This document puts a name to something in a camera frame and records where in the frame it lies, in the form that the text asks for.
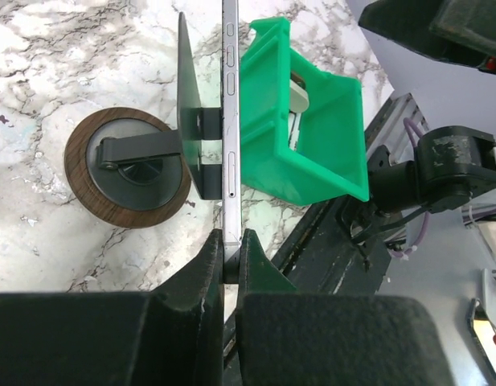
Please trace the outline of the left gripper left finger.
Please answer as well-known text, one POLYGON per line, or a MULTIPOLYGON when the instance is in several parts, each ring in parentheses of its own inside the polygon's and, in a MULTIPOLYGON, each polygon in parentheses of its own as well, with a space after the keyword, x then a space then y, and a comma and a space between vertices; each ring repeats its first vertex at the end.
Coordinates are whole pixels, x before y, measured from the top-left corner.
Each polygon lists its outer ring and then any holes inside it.
POLYGON ((151 291, 0 294, 0 385, 219 385, 223 242, 151 291))

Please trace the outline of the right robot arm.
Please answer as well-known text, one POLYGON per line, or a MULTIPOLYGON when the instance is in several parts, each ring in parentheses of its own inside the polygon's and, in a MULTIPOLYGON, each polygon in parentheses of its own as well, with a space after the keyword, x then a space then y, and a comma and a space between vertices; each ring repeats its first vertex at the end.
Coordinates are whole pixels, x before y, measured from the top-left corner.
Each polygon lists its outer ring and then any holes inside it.
MULTIPOLYGON (((496 1, 375 1, 359 25, 431 60, 496 75, 496 1)), ((364 244, 424 213, 454 210, 496 188, 496 139, 464 125, 412 135, 413 159, 392 165, 380 145, 369 162, 370 199, 350 201, 341 222, 364 244)))

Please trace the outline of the wood base phone stand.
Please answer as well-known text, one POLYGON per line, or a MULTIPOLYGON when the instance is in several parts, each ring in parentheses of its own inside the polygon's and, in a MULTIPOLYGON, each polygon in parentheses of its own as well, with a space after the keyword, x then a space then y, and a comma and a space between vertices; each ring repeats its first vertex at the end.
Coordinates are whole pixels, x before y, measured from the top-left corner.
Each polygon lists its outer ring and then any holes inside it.
POLYGON ((76 198, 120 228, 148 228, 175 215, 192 187, 203 200, 222 198, 222 166, 206 164, 202 144, 222 137, 222 109, 202 105, 184 14, 178 17, 177 127, 140 109, 88 115, 64 151, 76 198))

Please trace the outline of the grey silver phone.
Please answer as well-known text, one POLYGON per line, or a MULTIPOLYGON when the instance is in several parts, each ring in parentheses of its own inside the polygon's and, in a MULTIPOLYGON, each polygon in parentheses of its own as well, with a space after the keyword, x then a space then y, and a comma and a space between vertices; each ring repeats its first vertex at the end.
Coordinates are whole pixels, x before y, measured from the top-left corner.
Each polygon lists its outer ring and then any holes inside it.
POLYGON ((239 280, 242 239, 240 187, 240 56, 239 3, 222 1, 222 114, 223 114, 223 281, 239 280))

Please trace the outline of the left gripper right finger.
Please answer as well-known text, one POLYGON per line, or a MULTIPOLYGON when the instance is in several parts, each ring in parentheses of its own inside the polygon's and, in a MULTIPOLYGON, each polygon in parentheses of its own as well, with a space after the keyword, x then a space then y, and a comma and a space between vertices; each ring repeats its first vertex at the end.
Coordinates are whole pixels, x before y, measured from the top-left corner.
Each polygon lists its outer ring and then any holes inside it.
POLYGON ((265 256, 240 250, 236 342, 245 385, 451 385, 437 328, 412 298, 307 294, 265 256))

